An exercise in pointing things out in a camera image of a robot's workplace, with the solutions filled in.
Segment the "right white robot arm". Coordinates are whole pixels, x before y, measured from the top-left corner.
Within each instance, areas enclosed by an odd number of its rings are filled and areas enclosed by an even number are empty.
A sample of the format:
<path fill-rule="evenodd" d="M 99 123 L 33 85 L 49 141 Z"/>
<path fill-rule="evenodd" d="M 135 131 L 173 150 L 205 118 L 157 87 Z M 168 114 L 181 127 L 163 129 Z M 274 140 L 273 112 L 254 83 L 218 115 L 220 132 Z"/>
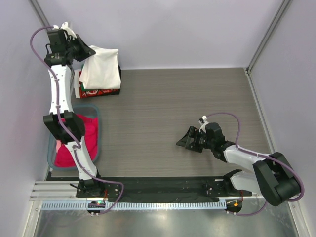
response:
<path fill-rule="evenodd" d="M 217 123 L 204 122 L 201 128 L 189 127 L 176 145 L 198 153 L 208 149 L 215 158 L 245 168 L 246 171 L 235 170 L 225 176 L 227 180 L 222 187 L 228 195 L 246 190 L 260 194 L 270 205 L 278 206 L 303 192 L 301 182 L 283 154 L 260 154 L 239 147 L 226 140 Z"/>

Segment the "white printed t-shirt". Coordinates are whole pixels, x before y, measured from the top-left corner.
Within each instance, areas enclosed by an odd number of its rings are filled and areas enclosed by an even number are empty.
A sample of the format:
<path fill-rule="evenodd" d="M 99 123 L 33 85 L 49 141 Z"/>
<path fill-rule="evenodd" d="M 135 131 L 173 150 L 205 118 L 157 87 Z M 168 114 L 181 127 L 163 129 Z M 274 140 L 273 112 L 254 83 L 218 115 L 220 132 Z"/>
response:
<path fill-rule="evenodd" d="M 112 89 L 114 71 L 118 65 L 118 49 L 106 49 L 91 45 L 96 54 L 87 58 L 79 80 L 87 90 Z"/>

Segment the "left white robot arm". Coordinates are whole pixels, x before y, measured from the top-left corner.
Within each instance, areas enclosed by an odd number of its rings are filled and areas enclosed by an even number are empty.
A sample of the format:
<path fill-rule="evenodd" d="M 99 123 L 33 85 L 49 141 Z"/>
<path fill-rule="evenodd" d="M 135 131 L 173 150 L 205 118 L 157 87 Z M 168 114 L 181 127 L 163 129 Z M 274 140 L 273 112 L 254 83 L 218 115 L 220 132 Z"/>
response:
<path fill-rule="evenodd" d="M 44 64 L 51 79 L 51 107 L 43 121 L 56 140 L 59 140 L 71 154 L 78 169 L 77 190 L 84 194 L 100 197 L 105 184 L 85 144 L 83 120 L 75 114 L 71 104 L 70 84 L 75 73 L 73 61 L 83 61 L 95 54 L 79 35 L 70 30 L 58 28 L 48 33 L 49 47 Z"/>

